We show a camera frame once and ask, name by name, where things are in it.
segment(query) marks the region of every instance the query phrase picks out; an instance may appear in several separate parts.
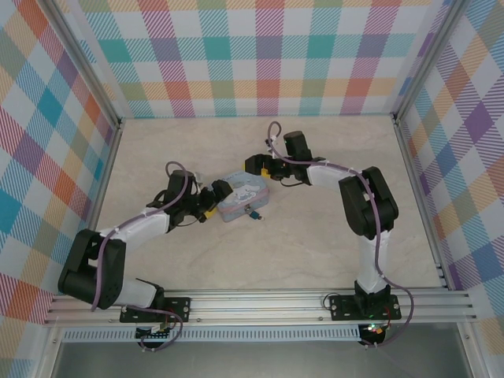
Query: gray floor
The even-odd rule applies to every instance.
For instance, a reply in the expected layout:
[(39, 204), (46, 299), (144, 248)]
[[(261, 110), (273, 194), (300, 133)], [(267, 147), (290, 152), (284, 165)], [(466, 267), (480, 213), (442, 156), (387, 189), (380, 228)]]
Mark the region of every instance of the gray floor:
[(454, 324), (414, 324), (382, 351), (355, 342), (176, 343), (142, 353), (135, 343), (66, 343), (54, 378), (466, 378)]
[[(165, 163), (180, 161), (205, 183), (264, 154), (271, 120), (283, 132), (305, 133), (314, 156), (356, 169), (380, 168), (399, 207), (385, 272), (407, 287), (439, 286), (432, 254), (387, 116), (235, 117), (128, 120), (99, 228), (136, 215), (166, 188)], [(177, 228), (128, 255), (125, 274), (167, 289), (353, 287), (359, 270), (357, 237), (348, 227), (339, 190), (282, 187), (267, 180), (264, 221), (219, 214)]]

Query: metal frame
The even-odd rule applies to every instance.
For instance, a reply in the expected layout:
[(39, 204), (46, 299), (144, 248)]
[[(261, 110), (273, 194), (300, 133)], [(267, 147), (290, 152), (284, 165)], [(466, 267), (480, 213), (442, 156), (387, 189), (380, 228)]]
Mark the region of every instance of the metal frame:
[(105, 168), (103, 169), (102, 181), (100, 182), (100, 186), (98, 187), (96, 199), (90, 212), (89, 221), (87, 222), (87, 226), (92, 230), (95, 230), (96, 227), (98, 226), (98, 219), (102, 211), (103, 202), (105, 201), (105, 194), (107, 192), (107, 187), (109, 186), (110, 176), (112, 175), (113, 163), (116, 161), (117, 151), (119, 150), (119, 143), (120, 139), (123, 136), (125, 123), (126, 122), (124, 120), (121, 121), (117, 125), (117, 128), (113, 131), (110, 143), (109, 156), (107, 158)]
[[(415, 173), (413, 167), (413, 157), (411, 156), (410, 149), (407, 147), (407, 141), (402, 132), (400, 121), (394, 115), (391, 116), (391, 119), (399, 148), (402, 153), (402, 158), (404, 159), (406, 171), (408, 172), (409, 182), (411, 183), (411, 188), (413, 189), (413, 194), (417, 201), (417, 207), (420, 212), (422, 224), (424, 225), (425, 234), (427, 236), (429, 246), (431, 247), (432, 256), (438, 268), (443, 272), (442, 274), (446, 286), (450, 290), (455, 290), (454, 280), (450, 274), (450, 270), (447, 268), (447, 260), (441, 253), (441, 243), (439, 241), (439, 238), (437, 237), (437, 234), (435, 233), (435, 229), (432, 225), (430, 216), (428, 215), (427, 199), (422, 192), (420, 181), (417, 174)], [(489, 373), (488, 368), (484, 362), (484, 353), (479, 344), (479, 340), (476, 337), (476, 329), (474, 328), (474, 324), (467, 322), (458, 322), (458, 331), (465, 350), (465, 355), (468, 358), (469, 367), (472, 370), (472, 374), (478, 378), (491, 378), (492, 376)]]
[(401, 150), (402, 159), (406, 167), (406, 172), (408, 173), (409, 183), (411, 184), (413, 195), (417, 202), (418, 211), (420, 212), (420, 218), (422, 219), (422, 224), (424, 225), (425, 235), (427, 236), (428, 244), (431, 247), (432, 257), (434, 258), (434, 262), (437, 266), (443, 270), (447, 286), (453, 290), (455, 289), (454, 281), (450, 275), (450, 270), (447, 269), (448, 263), (441, 253), (441, 243), (436, 236), (435, 229), (432, 226), (432, 222), (428, 215), (427, 200), (422, 193), (422, 186), (413, 167), (413, 157), (411, 156), (410, 149), (407, 146), (407, 141), (402, 133), (401, 125), (397, 122), (394, 116), (392, 116), (391, 119), (399, 149)]
[[(166, 291), (169, 297), (190, 297), (191, 317), (186, 326), (317, 325), (362, 324), (362, 321), (331, 321), (321, 305), (328, 293), (352, 295), (349, 289), (304, 290), (198, 290)], [(404, 291), (398, 296), (404, 322), (410, 311), (410, 299)], [(468, 322), (476, 320), (469, 295), (445, 288), (412, 289), (415, 298), (414, 323)], [(91, 306), (69, 296), (57, 296), (49, 309), (46, 323), (56, 327), (122, 326), (120, 307), (90, 311)]]
[[(426, 54), (424, 63), (415, 76), (409, 91), (406, 93), (398, 110), (398, 118), (404, 117), (408, 109), (414, 103), (423, 82), (437, 58), (443, 51), (451, 32), (457, 25), (461, 15), (469, 5), (470, 0), (455, 0), (447, 18), (440, 28), (437, 38), (430, 51)], [(65, 17), (61, 14), (54, 0), (39, 0), (47, 18), (56, 29), (58, 36), (65, 45), (74, 60), (77, 69), (91, 88), (91, 92), (97, 98), (98, 103), (104, 109), (109, 120), (116, 125), (110, 147), (109, 158), (105, 166), (102, 182), (98, 189), (97, 199), (91, 211), (89, 225), (96, 228), (102, 203), (105, 198), (106, 188), (112, 172), (113, 163), (117, 154), (123, 127), (108, 96), (93, 68), (87, 61), (79, 42), (75, 39)], [(439, 240), (435, 236), (432, 223), (428, 216), (427, 204), (421, 193), (421, 186), (414, 173), (410, 153), (400, 128), (400, 122), (393, 118), (394, 130), (398, 144), (405, 161), (406, 170), (413, 188), (415, 199), (420, 210), (421, 219), (425, 227), (436, 266), (439, 270), (441, 285), (444, 287), (432, 289), (412, 289), (415, 298), (415, 312), (413, 323), (457, 323), (461, 339), (465, 347), (467, 358), (474, 376), (490, 377), (484, 365), (481, 349), (478, 344), (474, 323), (476, 312), (471, 303), (469, 294), (465, 291), (450, 291), (454, 283), (449, 272), (446, 270), (447, 263), (440, 253)], [(256, 290), (256, 291), (167, 291), (169, 296), (189, 296), (191, 302), (191, 319), (185, 324), (189, 329), (214, 329), (222, 327), (242, 328), (250, 326), (269, 326), (272, 328), (282, 327), (318, 327), (338, 325), (355, 325), (360, 321), (331, 321), (330, 314), (321, 306), (322, 298), (329, 292), (340, 294), (353, 294), (349, 289), (308, 289), (308, 290)], [(403, 319), (410, 310), (410, 300), (402, 291), (394, 291), (398, 296), (402, 307)], [(90, 312), (90, 306), (84, 302), (66, 296), (56, 296), (50, 311), (47, 314), (46, 326), (48, 332), (44, 334), (46, 346), (42, 353), (41, 361), (36, 369), (34, 377), (47, 377), (54, 371), (54, 363), (61, 342), (64, 341), (65, 329), (68, 327), (95, 328), (105, 330), (110, 328), (124, 328), (127, 324), (119, 323), (120, 308), (105, 311)], [(130, 328), (153, 324), (131, 324)]]

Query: small blue object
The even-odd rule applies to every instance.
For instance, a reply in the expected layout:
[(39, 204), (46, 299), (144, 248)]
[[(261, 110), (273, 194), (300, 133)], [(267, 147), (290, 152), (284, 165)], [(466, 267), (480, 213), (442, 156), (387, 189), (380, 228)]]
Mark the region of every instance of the small blue object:
[(249, 214), (249, 217), (251, 217), (251, 218), (252, 218), (252, 219), (254, 219), (255, 221), (256, 221), (257, 219), (259, 219), (260, 221), (262, 220), (261, 215), (259, 215), (259, 213), (258, 213), (257, 211), (252, 211), (252, 212), (250, 212), (250, 213), (248, 213), (248, 214)]

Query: plastic container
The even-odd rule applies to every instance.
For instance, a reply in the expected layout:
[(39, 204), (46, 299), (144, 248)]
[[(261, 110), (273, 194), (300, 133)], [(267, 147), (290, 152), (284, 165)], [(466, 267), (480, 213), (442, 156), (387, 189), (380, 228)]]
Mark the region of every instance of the plastic container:
[(260, 176), (244, 171), (234, 172), (224, 177), (233, 192), (217, 205), (224, 222), (230, 222), (253, 210), (259, 209), (269, 201), (269, 189)]

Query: aluminum rail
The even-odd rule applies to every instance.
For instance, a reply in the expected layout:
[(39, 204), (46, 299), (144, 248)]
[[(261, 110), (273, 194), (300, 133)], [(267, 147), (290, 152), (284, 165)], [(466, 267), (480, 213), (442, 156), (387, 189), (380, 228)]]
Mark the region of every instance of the aluminum rail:
[[(471, 322), (476, 313), (465, 291), (442, 288), (411, 289), (415, 298), (413, 323)], [(315, 325), (361, 324), (362, 321), (332, 321), (321, 301), (328, 293), (351, 295), (352, 290), (216, 290), (166, 291), (167, 297), (190, 297), (191, 315), (184, 326)], [(410, 299), (398, 296), (404, 322)], [(69, 296), (56, 296), (46, 317), (46, 325), (56, 327), (128, 326), (119, 322), (120, 307), (90, 311), (91, 306)], [(152, 323), (131, 326), (152, 326)]]

